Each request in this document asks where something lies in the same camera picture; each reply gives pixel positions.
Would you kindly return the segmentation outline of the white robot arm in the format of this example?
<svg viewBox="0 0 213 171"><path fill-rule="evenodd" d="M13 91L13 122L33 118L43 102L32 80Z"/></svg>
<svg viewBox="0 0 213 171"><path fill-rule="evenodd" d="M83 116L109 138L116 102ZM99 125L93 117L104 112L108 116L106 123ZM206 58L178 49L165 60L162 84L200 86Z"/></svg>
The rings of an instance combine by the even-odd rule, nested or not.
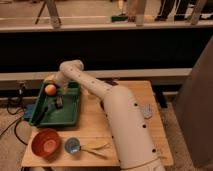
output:
<svg viewBox="0 0 213 171"><path fill-rule="evenodd" d="M132 91L110 85L83 71L80 60L65 61L55 74L54 83L65 87L74 80L101 99L115 143L121 171L165 171Z"/></svg>

